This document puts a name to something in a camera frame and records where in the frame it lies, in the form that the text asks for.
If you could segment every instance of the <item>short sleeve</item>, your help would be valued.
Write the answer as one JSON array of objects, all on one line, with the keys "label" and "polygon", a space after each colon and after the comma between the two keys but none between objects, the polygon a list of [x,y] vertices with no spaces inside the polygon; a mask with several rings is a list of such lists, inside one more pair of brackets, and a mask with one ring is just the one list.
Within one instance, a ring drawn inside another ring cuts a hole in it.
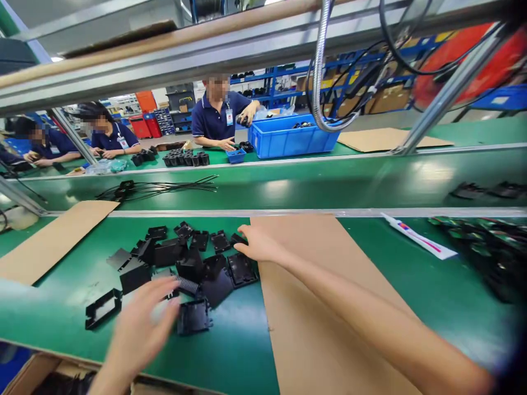
[{"label": "short sleeve", "polygon": [[232,107],[236,109],[236,115],[240,115],[245,107],[251,104],[252,100],[239,94],[238,92],[231,92],[231,101],[234,102]]},{"label": "short sleeve", "polygon": [[130,129],[128,129],[128,127],[120,123],[119,129],[121,130],[121,135],[125,138],[126,143],[128,144],[129,147],[133,147],[134,145],[139,144],[139,140],[137,139],[137,136],[133,134],[133,132]]},{"label": "short sleeve", "polygon": [[205,122],[203,122],[203,114],[194,107],[192,111],[192,137],[205,136]]},{"label": "short sleeve", "polygon": [[72,143],[70,138],[62,132],[54,131],[53,134],[50,133],[49,142],[58,148],[61,155],[79,153],[75,144]]}]

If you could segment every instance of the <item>metal rail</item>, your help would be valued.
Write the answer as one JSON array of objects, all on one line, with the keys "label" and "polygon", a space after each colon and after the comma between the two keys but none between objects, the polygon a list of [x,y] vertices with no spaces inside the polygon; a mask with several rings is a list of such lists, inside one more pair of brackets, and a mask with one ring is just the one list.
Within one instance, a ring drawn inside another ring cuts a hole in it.
[{"label": "metal rail", "polygon": [[[416,35],[458,29],[500,17],[506,0],[444,1]],[[410,0],[387,1],[386,18],[398,23]],[[355,0],[334,7],[326,51],[364,48],[382,38],[378,1]],[[211,72],[262,68],[312,57],[320,12],[306,12],[248,29],[0,90],[0,116],[95,100],[197,80]]]}]

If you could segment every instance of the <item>brown cardboard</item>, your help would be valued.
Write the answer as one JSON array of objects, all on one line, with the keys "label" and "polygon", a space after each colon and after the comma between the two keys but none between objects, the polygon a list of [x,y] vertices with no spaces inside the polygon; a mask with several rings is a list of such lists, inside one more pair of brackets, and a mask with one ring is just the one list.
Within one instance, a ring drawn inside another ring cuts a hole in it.
[{"label": "brown cardboard", "polygon": [[0,259],[0,278],[33,285],[119,203],[77,203]]},{"label": "brown cardboard", "polygon": [[[251,225],[415,317],[333,216],[256,217]],[[280,394],[419,394],[294,276],[270,262],[259,270]]]},{"label": "brown cardboard", "polygon": [[[410,131],[396,128],[381,128],[357,132],[341,133],[339,143],[347,145],[354,150],[368,153],[375,151],[389,151],[397,148],[406,138]],[[454,145],[453,142],[426,136],[417,148]]]}]

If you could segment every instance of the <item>white tube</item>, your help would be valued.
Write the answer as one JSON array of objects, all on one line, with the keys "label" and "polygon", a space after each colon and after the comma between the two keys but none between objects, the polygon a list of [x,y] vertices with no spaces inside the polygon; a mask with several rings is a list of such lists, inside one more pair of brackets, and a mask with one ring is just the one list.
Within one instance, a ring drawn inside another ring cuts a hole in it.
[{"label": "white tube", "polygon": [[397,229],[403,235],[415,241],[422,248],[434,254],[437,258],[443,260],[450,258],[451,256],[457,255],[457,252],[449,250],[448,248],[443,247],[442,245],[437,244],[436,242],[431,241],[426,237],[423,237],[420,234],[414,232],[408,225],[405,225],[398,219],[387,216],[385,213],[381,213],[381,215],[384,217],[384,219],[388,221],[388,223],[393,228]]}]

